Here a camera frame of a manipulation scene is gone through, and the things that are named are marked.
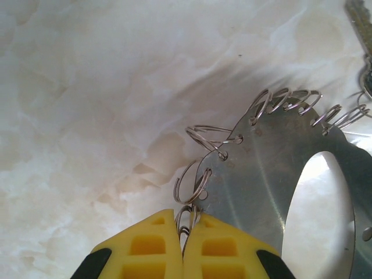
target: key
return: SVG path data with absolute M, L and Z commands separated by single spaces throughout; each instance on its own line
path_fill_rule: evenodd
M 346 11 L 366 51 L 366 68 L 360 75 L 359 84 L 366 95 L 372 100 L 372 23 L 371 13 L 366 8 L 364 0 L 347 0 Z

